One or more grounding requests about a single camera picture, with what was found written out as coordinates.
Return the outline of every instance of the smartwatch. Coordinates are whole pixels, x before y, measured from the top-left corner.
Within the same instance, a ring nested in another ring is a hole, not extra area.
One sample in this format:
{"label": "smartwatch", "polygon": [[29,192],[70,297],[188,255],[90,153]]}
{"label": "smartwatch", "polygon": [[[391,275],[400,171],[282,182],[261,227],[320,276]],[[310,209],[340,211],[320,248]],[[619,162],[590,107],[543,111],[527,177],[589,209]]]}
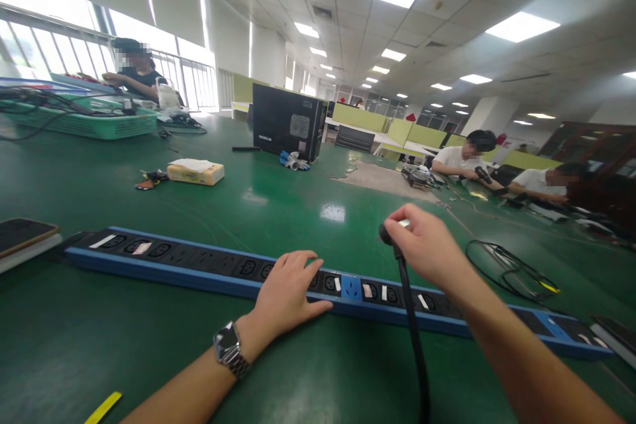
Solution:
{"label": "smartwatch", "polygon": [[217,361],[229,368],[237,380],[243,379],[250,370],[250,364],[240,353],[240,338],[234,321],[215,333],[214,351]]}

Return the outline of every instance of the hand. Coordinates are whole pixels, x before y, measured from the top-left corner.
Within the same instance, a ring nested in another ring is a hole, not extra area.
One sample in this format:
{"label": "hand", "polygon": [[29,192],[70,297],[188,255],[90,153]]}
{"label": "hand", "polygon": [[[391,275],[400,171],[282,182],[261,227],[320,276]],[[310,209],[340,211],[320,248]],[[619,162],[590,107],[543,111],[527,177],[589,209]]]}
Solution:
{"label": "hand", "polygon": [[260,323],[273,341],[298,325],[333,308],[330,301],[309,303],[305,294],[313,277],[323,265],[315,252],[299,250],[280,257],[263,283],[250,315]]}
{"label": "hand", "polygon": [[[407,229],[398,223],[404,219],[411,221]],[[384,226],[415,272],[440,288],[451,285],[457,274],[472,270],[444,222],[417,206],[404,205]]]}

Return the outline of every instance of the blue power strip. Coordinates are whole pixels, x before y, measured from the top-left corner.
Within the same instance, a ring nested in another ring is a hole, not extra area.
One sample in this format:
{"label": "blue power strip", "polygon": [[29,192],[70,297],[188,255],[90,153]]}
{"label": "blue power strip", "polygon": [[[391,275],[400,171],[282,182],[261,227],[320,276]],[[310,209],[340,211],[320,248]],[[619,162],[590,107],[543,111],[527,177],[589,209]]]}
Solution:
{"label": "blue power strip", "polygon": [[[207,292],[256,299],[276,259],[236,250],[109,227],[66,249],[79,268]],[[470,338],[461,312],[439,290],[411,287],[420,329]],[[307,298],[328,299],[332,313],[408,326],[400,283],[322,268]],[[509,305],[561,356],[599,360],[613,355],[573,317]]]}

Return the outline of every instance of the desktop computer tower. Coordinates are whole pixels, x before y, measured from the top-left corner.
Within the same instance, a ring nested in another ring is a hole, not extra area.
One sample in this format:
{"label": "desktop computer tower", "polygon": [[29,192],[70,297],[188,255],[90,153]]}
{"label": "desktop computer tower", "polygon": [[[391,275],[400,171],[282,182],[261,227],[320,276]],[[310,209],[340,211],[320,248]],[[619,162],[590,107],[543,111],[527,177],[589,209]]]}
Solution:
{"label": "desktop computer tower", "polygon": [[274,154],[298,151],[300,159],[316,161],[327,106],[322,99],[254,84],[254,146]]}

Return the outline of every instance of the green workbench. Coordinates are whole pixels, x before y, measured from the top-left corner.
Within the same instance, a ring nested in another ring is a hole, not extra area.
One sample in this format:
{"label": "green workbench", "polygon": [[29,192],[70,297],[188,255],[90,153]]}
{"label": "green workbench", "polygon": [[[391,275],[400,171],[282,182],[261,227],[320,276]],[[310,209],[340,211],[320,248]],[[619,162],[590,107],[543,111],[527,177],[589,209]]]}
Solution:
{"label": "green workbench", "polygon": [[[292,172],[273,154],[231,151],[251,145],[245,123],[201,122],[207,135],[170,140],[99,142],[45,132],[0,142],[0,220],[55,223],[65,237],[116,225],[272,257],[310,248],[325,267],[399,281],[392,252],[377,234],[405,199],[331,180],[345,177],[359,158],[387,168],[395,162],[323,144],[310,172]],[[0,134],[11,130],[0,119]],[[226,178],[215,187],[135,190],[140,170],[165,170],[181,157],[220,162]],[[555,307],[584,321],[606,314],[636,327],[633,254],[456,188],[468,201],[436,192],[450,210],[416,203],[443,218],[461,246],[473,237],[500,243],[559,284]],[[471,203],[497,219],[475,213]],[[412,282],[430,286],[415,276]],[[0,421],[81,423],[119,391],[122,400],[104,420],[115,423],[251,307],[245,299],[31,260],[0,275]],[[474,341],[424,332],[421,339],[433,422],[515,421]],[[565,362],[624,418],[636,420],[636,374],[620,359]],[[408,330],[327,315],[274,343],[214,422],[407,423],[416,422],[417,410]]]}

